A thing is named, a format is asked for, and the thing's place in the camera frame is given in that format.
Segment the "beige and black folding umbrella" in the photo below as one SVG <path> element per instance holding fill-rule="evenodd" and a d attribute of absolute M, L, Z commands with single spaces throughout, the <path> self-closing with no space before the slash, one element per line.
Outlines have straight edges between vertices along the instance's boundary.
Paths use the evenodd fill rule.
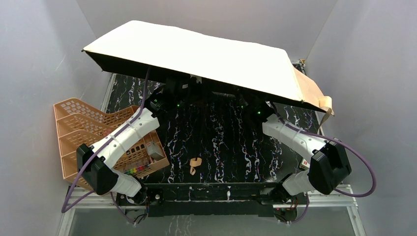
<path fill-rule="evenodd" d="M 106 72 L 139 77 L 152 67 L 151 80 L 176 72 L 219 82 L 222 93 L 249 89 L 273 102 L 333 114 L 331 97 L 298 71 L 283 49 L 130 21 L 84 51 Z"/>

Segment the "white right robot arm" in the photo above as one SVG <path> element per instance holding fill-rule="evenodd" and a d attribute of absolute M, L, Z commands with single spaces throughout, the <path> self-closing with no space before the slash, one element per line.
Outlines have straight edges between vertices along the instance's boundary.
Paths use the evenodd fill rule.
<path fill-rule="evenodd" d="M 277 192 L 284 198 L 315 190 L 330 194 L 352 172 L 341 144 L 284 120 L 266 102 L 245 106 L 242 116 L 257 131 L 279 140 L 310 164 L 307 170 L 289 174 L 279 182 Z"/>

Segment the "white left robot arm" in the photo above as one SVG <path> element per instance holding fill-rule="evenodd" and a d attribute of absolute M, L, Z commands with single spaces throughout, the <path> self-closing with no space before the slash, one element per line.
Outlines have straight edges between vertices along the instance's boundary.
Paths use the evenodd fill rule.
<path fill-rule="evenodd" d="M 154 92 L 143 105 L 121 126 L 102 140 L 77 150 L 77 178 L 82 177 L 98 195 L 108 192 L 123 194 L 141 203 L 146 198 L 146 187 L 136 177 L 114 169 L 118 160 L 160 124 L 158 117 L 174 107 L 172 95 Z"/>

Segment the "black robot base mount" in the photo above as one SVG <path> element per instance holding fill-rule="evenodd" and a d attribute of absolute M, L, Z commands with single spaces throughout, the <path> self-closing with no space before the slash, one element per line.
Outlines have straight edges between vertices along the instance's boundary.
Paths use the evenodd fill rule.
<path fill-rule="evenodd" d="M 297 217 L 302 194 L 284 198 L 276 182 L 257 183 L 148 183 L 147 198 L 137 205 L 117 194 L 126 209 L 149 209 L 149 217 L 175 215 L 257 215 L 285 222 Z"/>

